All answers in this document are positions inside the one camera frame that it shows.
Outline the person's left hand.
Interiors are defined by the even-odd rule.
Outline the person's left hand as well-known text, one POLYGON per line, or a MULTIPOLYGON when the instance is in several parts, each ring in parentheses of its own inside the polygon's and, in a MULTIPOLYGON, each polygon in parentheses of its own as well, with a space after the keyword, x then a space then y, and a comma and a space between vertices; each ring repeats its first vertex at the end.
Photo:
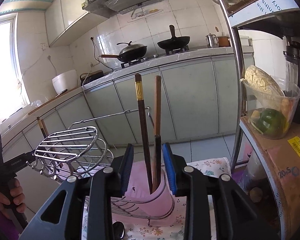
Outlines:
MULTIPOLYGON (((23 193, 23 188, 20 185, 18 179, 14 179, 14 187, 10 190, 10 196, 13 197, 13 202, 17 206, 17 211, 19 213, 24 213, 26 210, 25 194, 23 193)), ((7 196, 5 196, 2 192, 0 192, 0 212, 8 219, 10 219, 10 215, 8 213, 8 209, 5 206, 10 205, 10 200, 7 196)))

